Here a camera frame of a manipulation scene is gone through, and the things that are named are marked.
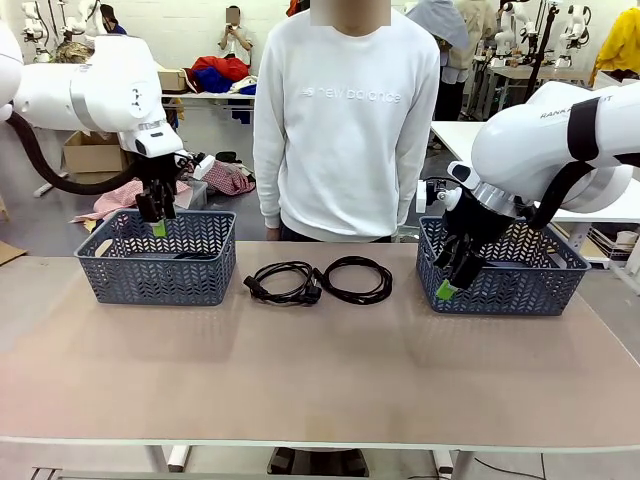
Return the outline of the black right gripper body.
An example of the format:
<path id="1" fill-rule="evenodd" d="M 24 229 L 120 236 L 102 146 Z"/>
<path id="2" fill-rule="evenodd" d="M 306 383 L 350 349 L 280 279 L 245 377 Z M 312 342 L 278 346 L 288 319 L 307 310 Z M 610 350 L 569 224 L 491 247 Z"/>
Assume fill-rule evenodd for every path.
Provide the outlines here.
<path id="1" fill-rule="evenodd" d="M 468 192 L 463 192 L 456 206 L 442 217 L 447 239 L 463 242 L 474 253 L 497 242 L 514 221 L 513 217 L 486 208 Z"/>

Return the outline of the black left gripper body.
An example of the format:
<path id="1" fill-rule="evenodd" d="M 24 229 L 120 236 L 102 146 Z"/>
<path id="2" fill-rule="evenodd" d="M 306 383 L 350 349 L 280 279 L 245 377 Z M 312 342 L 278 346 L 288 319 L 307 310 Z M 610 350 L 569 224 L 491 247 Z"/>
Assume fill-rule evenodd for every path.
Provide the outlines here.
<path id="1" fill-rule="evenodd" d="M 174 153 L 156 157 L 135 155 L 135 177 L 142 182 L 144 190 L 176 193 L 178 176 L 179 167 Z"/>

